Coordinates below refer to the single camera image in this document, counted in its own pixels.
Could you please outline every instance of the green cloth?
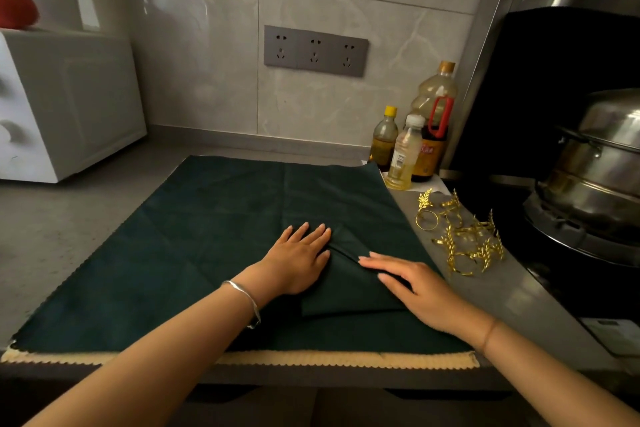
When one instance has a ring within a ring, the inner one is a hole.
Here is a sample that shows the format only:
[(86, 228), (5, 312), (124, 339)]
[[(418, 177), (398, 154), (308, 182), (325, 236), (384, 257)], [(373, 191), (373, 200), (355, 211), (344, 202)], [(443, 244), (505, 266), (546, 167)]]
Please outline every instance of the green cloth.
[(14, 348), (121, 351), (259, 261), (289, 225), (333, 230), (332, 256), (300, 296), (262, 312), (231, 350), (452, 353), (470, 348), (407, 311), (369, 250), (431, 258), (374, 164), (316, 166), (190, 156), (29, 318)]

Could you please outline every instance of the pot lid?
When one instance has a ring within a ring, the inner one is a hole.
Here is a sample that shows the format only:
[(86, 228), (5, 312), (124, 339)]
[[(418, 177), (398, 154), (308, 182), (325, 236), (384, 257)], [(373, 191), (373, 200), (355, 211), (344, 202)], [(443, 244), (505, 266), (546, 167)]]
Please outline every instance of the pot lid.
[(586, 137), (640, 150), (640, 89), (598, 91), (588, 96), (578, 131)]

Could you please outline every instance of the gray countertop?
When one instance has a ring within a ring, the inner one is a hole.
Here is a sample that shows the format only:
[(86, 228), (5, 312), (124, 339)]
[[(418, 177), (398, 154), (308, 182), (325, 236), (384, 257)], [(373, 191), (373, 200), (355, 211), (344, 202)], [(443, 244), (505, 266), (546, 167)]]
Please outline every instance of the gray countertop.
[[(0, 344), (55, 290), (188, 155), (224, 155), (307, 164), (359, 165), (358, 160), (202, 146), (134, 145), (58, 185), (0, 181)], [(479, 277), (447, 273), (446, 257), (431, 242), (442, 233), (413, 222), (417, 193), (393, 192), (420, 240), (451, 285), (556, 358), (610, 389), (628, 382), (613, 358), (507, 253)], [(216, 366), (205, 383), (361, 386), (412, 389), (509, 389), (487, 361), (467, 371), (384, 370), (349, 367)], [(2, 365), (11, 375), (78, 378), (92, 367)]]

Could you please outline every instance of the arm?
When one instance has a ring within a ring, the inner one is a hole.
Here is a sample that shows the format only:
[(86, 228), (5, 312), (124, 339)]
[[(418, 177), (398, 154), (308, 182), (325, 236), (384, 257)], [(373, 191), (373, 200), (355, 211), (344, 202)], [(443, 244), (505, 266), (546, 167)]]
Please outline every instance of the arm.
[[(233, 281), (262, 308), (280, 294), (297, 294), (313, 284), (329, 259), (318, 255), (331, 229), (321, 225), (303, 238), (284, 231), (260, 262)], [(133, 343), (36, 415), (28, 427), (164, 425), (195, 386), (253, 318), (251, 301), (221, 286), (204, 299)]]
[(387, 274), (378, 275), (423, 323), (483, 353), (552, 426), (640, 426), (640, 414), (631, 407), (466, 302), (424, 264), (373, 252), (360, 263), (409, 282), (413, 292)]

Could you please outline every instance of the red bottle handle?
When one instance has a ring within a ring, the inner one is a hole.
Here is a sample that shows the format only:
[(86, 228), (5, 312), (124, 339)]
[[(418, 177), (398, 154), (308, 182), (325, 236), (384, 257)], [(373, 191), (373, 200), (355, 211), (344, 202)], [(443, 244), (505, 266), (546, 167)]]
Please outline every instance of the red bottle handle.
[[(442, 119), (440, 120), (440, 125), (438, 125), (438, 130), (434, 131), (431, 128), (433, 124), (433, 115), (436, 113), (436, 108), (438, 107), (438, 102), (441, 98), (446, 98), (447, 102), (444, 106), (444, 112), (442, 113)], [(433, 107), (431, 108), (431, 115), (429, 116), (429, 132), (431, 135), (436, 137), (436, 139), (442, 139), (444, 137), (445, 132), (447, 131), (447, 127), (449, 126), (449, 116), (451, 116), (451, 110), (453, 109), (453, 98), (449, 96), (439, 96), (436, 98), (436, 101), (433, 102)]]

